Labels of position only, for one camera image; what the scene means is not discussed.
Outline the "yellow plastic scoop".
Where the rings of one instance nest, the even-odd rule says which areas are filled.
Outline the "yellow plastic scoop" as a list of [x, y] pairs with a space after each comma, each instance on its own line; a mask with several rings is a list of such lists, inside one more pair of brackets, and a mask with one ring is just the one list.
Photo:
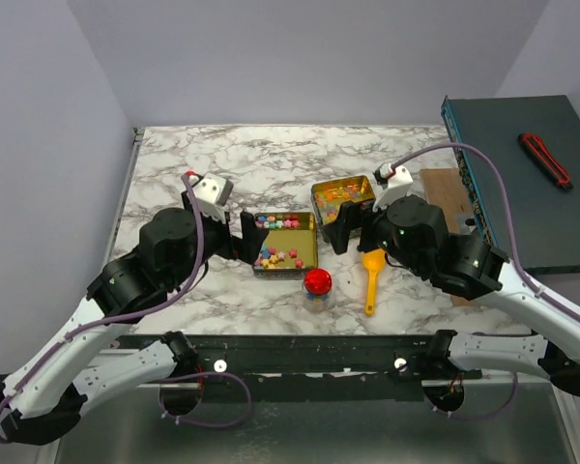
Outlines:
[[366, 295], [364, 303], [364, 314], [372, 316], [376, 307], [376, 292], [378, 275], [385, 266], [385, 252], [382, 249], [375, 249], [365, 252], [362, 255], [362, 264], [367, 272]]

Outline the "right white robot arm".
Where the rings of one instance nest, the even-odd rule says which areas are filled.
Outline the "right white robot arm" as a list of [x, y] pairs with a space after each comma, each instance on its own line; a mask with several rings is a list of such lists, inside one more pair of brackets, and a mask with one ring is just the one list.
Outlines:
[[580, 305], [478, 236], [451, 233], [439, 207], [416, 195], [380, 211], [370, 202], [349, 201], [324, 230], [336, 254], [346, 252], [351, 232], [358, 230], [359, 251], [381, 249], [443, 292], [497, 308], [531, 330], [528, 335], [439, 331], [425, 355], [432, 376], [445, 379], [476, 369], [526, 373], [580, 397]]

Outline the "tin of paper stars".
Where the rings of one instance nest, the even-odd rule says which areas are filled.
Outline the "tin of paper stars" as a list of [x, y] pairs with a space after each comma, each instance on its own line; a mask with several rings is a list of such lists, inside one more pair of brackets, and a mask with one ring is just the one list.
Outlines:
[[256, 226], [267, 231], [252, 265], [260, 278], [303, 279], [319, 265], [315, 215], [311, 212], [270, 212], [255, 215]]

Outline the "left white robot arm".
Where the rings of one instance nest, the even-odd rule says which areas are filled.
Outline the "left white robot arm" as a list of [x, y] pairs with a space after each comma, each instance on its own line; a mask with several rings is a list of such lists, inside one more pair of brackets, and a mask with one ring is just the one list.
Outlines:
[[70, 432], [93, 408], [141, 384], [183, 382], [201, 373], [198, 354], [179, 332], [138, 352], [92, 360], [147, 315], [177, 303], [208, 270], [209, 259], [252, 264], [267, 236], [253, 214], [231, 234], [227, 212], [205, 217], [206, 202], [183, 194], [181, 208], [157, 212], [137, 246], [108, 262], [68, 322], [26, 365], [0, 375], [0, 443], [42, 446]]

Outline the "red jar lid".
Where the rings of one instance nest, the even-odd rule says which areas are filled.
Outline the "red jar lid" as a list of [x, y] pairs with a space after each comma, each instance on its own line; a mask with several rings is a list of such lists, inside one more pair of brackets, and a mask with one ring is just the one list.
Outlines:
[[303, 286], [307, 295], [318, 298], [325, 297], [333, 289], [333, 279], [328, 271], [313, 268], [304, 275]]

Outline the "tin of gummy candies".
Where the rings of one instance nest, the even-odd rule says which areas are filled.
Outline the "tin of gummy candies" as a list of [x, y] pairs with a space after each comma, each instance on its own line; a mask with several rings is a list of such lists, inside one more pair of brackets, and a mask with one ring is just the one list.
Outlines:
[[375, 195], [368, 178], [358, 175], [313, 184], [310, 197], [322, 240], [329, 244], [324, 226], [336, 219], [340, 206], [347, 201], [362, 203]]

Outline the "clear glass jar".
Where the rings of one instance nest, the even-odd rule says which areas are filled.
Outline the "clear glass jar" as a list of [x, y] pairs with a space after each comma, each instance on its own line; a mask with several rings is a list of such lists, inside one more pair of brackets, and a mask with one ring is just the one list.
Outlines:
[[315, 294], [304, 292], [304, 308], [311, 313], [328, 311], [332, 303], [332, 293]]

